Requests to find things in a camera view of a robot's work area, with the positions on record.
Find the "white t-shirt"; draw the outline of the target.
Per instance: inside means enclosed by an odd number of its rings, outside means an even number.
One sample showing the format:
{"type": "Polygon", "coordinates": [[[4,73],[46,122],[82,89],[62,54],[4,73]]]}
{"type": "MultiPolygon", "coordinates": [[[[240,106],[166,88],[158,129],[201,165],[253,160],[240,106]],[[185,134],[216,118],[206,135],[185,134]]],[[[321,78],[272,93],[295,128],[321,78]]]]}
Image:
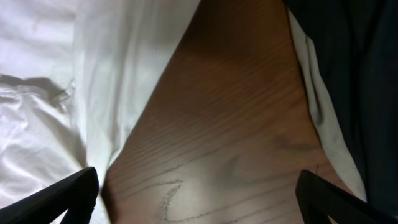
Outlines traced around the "white t-shirt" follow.
{"type": "Polygon", "coordinates": [[[101,196],[197,0],[1,0],[1,209],[84,168],[101,196]]]}

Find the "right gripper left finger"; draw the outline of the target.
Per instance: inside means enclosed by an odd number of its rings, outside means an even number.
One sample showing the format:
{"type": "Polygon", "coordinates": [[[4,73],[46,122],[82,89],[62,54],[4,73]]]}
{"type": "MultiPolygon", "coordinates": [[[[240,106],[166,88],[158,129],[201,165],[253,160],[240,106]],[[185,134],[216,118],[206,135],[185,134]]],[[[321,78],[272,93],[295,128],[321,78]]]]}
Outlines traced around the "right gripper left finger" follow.
{"type": "Polygon", "coordinates": [[[1,224],[88,224],[99,194],[96,169],[87,167],[1,209],[1,224]]]}

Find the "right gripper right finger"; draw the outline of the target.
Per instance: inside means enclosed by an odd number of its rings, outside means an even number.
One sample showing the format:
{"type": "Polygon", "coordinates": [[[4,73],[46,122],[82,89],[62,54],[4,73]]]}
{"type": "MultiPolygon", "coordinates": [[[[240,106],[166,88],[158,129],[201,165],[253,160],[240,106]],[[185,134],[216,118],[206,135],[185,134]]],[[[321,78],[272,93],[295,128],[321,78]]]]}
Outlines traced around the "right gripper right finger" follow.
{"type": "Polygon", "coordinates": [[[300,172],[295,194],[305,224],[397,224],[397,219],[309,170],[300,172]]]}

